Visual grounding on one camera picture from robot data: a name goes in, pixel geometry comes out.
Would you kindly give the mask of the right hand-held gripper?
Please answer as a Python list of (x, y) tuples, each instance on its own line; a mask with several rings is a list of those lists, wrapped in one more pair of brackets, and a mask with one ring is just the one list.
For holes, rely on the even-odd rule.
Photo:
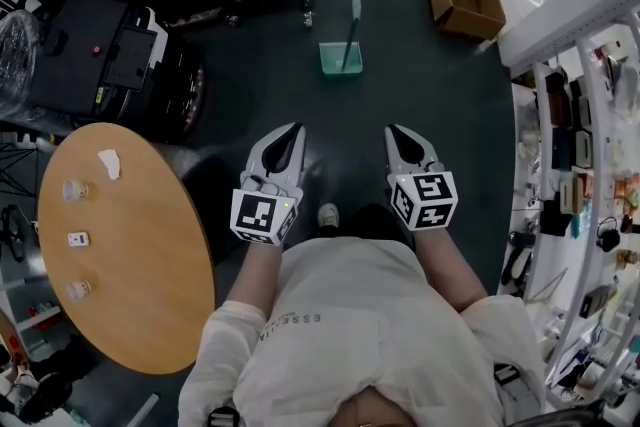
[(453, 174), (444, 171), (434, 146), (401, 125), (388, 125), (384, 138), (391, 209), (409, 231), (448, 227), (458, 193)]

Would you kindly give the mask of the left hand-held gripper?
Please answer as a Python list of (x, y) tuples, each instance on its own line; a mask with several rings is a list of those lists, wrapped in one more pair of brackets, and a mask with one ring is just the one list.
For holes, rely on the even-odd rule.
[[(282, 246), (298, 217), (303, 191), (306, 130), (293, 122), (257, 141), (247, 160), (241, 185), (233, 190), (230, 229), (240, 239)], [(277, 182), (265, 178), (275, 178)]]

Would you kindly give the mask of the green long-handled dustpan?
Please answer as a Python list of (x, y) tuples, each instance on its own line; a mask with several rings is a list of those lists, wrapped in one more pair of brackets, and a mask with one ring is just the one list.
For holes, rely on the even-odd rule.
[(352, 0), (351, 24), (345, 42), (319, 44), (321, 69), (325, 76), (357, 76), (363, 71), (363, 59), (356, 32), (361, 20), (361, 0)]

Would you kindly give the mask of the person's left forearm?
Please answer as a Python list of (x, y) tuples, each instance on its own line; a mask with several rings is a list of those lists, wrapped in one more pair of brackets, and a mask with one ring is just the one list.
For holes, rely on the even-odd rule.
[(227, 299), (256, 307), (269, 318), (277, 296), (282, 255), (280, 246), (251, 243)]

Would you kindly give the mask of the person's black trousers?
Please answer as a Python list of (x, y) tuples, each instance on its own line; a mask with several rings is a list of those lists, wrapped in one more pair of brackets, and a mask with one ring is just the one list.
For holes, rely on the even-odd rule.
[(407, 239), (396, 217), (386, 207), (377, 203), (371, 203), (359, 209), (344, 226), (318, 225), (308, 239), (335, 237), (396, 241), (414, 249), (413, 243)]

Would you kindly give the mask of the person's white shoe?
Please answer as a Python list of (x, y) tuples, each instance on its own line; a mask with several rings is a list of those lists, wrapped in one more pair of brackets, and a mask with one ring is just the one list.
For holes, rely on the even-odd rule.
[(333, 203), (325, 203), (320, 206), (317, 214), (318, 226), (320, 228), (340, 226), (339, 210)]

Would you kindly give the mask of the dark blue box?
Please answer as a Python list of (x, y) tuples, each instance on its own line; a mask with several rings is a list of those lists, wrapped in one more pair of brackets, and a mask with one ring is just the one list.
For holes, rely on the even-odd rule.
[(575, 135), (572, 130), (554, 127), (552, 130), (551, 168), (571, 171), (574, 165)]

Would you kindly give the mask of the black bag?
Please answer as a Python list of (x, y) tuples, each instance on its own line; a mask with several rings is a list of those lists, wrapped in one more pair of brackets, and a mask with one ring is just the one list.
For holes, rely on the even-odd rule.
[(564, 237), (572, 221), (572, 214), (560, 211), (560, 203), (555, 200), (545, 200), (540, 212), (540, 233), (555, 237)]

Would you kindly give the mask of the beige box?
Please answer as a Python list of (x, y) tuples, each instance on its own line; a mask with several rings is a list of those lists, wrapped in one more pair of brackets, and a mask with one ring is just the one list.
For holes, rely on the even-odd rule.
[(578, 215), (584, 208), (584, 184), (580, 177), (563, 178), (559, 181), (559, 208), (565, 215)]

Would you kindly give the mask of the crumpled white tissue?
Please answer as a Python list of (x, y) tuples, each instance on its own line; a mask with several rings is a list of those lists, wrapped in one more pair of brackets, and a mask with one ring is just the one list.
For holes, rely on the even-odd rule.
[(98, 152), (98, 157), (105, 166), (109, 179), (118, 180), (121, 175), (121, 161), (118, 153), (114, 149), (105, 149)]

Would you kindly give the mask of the person's white shirt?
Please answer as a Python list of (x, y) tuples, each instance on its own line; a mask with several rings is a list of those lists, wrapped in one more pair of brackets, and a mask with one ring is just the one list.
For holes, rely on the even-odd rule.
[(229, 301), (207, 320), (179, 427), (234, 408), (244, 427), (323, 427), (347, 405), (417, 427), (505, 427), (540, 415), (543, 362), (522, 300), (457, 312), (396, 241), (312, 239), (283, 251), (269, 318)]

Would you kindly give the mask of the round wooden table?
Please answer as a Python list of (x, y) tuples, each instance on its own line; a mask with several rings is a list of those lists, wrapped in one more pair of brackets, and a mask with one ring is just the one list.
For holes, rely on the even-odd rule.
[[(118, 180), (98, 152), (114, 149)], [(66, 180), (89, 185), (66, 202)], [(115, 362), (147, 374), (172, 374), (195, 360), (215, 306), (207, 239), (180, 178), (147, 140), (94, 123), (69, 135), (46, 167), (38, 199), (39, 241), (49, 281), (81, 333)], [(87, 232), (88, 247), (67, 234)], [(72, 300), (67, 284), (92, 291)]]

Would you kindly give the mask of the teal box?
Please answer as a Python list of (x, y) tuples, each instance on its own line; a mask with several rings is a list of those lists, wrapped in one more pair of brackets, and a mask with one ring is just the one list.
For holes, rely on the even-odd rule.
[(591, 210), (585, 208), (580, 214), (574, 215), (572, 219), (572, 237), (579, 238), (587, 232), (591, 224)]

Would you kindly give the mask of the black mobile machine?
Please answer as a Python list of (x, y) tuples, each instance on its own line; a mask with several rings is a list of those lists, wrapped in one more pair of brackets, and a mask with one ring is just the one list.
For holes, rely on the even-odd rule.
[(155, 12), (117, 0), (65, 0), (41, 21), (32, 101), (76, 127), (114, 123), (158, 142), (182, 138), (199, 114), (204, 69)]

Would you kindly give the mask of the clear plastic wrapped object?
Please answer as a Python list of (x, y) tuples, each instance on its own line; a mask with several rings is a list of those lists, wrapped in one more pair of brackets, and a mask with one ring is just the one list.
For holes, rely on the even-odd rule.
[(16, 10), (0, 20), (0, 120), (26, 125), (36, 119), (30, 101), (39, 46), (36, 17)]

